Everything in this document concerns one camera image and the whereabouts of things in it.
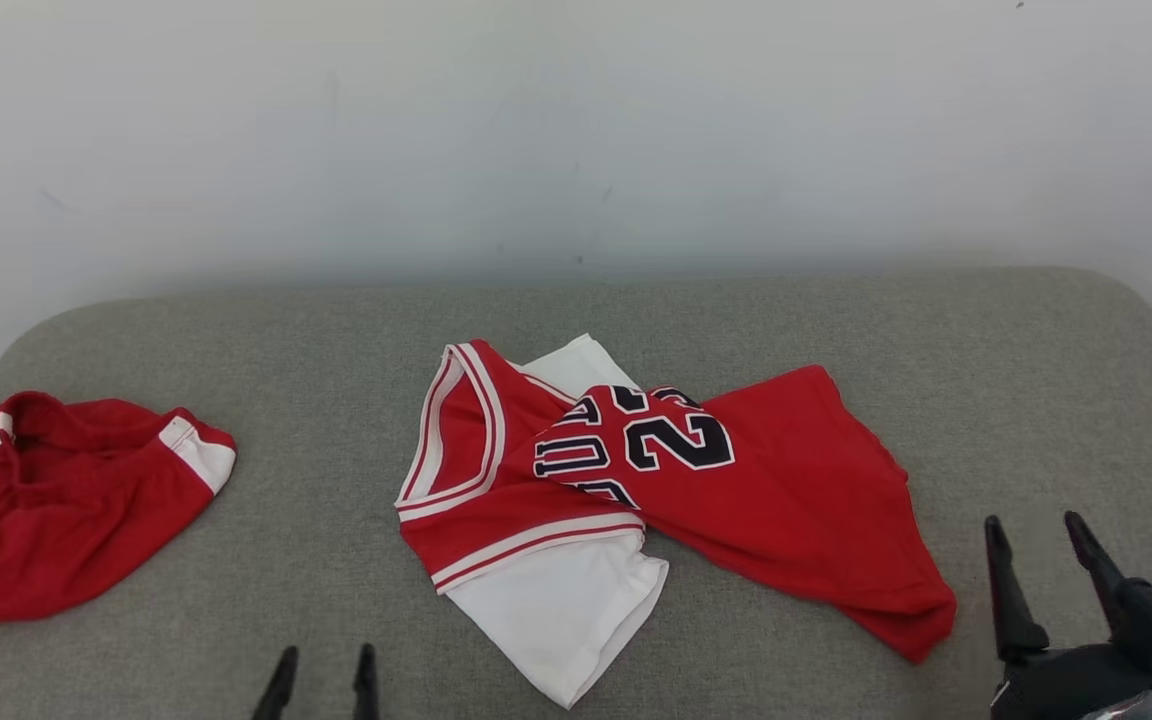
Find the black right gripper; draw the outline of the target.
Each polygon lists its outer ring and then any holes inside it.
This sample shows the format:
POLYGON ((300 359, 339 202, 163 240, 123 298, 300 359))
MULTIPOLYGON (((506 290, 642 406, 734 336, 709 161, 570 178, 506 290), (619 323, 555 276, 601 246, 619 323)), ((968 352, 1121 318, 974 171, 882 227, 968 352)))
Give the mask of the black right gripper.
MULTIPOLYGON (((1121 624, 1117 564, 1079 511, 1064 511, 1064 528, 1079 564, 1087 570, 1111 632, 1121 624)), ((996 515, 984 521, 998 659, 1005 676, 991 702, 991 720, 1083 720, 1152 694, 1152 666, 1130 659, 1114 644, 1047 650, 1011 566, 1011 544, 996 515)))

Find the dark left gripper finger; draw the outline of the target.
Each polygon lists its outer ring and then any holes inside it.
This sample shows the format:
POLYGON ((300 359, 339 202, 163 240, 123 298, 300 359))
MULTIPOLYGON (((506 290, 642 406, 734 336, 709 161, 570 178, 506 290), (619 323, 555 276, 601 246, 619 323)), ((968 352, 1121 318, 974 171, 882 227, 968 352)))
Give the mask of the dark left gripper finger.
POLYGON ((371 643, 361 646, 353 679, 353 692, 355 692, 353 720, 380 720, 378 664, 376 664, 376 647, 371 643))
POLYGON ((298 664, 298 647, 285 647, 252 712, 252 720, 282 720, 285 707, 291 702, 298 664))

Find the red shorts with white bands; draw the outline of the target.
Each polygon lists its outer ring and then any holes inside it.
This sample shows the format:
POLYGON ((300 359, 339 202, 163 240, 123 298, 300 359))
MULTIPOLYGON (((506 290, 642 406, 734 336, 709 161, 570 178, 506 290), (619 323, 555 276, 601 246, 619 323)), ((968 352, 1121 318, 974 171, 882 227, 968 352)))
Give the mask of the red shorts with white bands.
POLYGON ((38 391, 0 404, 0 623, 109 591, 215 500, 236 441, 183 407, 119 397, 65 404, 38 391))

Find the red jersey with white tee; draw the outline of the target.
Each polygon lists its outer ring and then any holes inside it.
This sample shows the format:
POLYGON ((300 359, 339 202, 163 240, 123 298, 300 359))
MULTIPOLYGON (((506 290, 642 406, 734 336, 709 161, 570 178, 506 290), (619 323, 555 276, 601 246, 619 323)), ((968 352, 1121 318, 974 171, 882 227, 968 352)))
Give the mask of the red jersey with white tee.
POLYGON ((526 364, 448 344, 396 511, 435 593, 562 708, 666 588, 649 529, 911 664, 954 629, 908 473, 818 365, 698 402, 641 387, 589 334, 526 364))

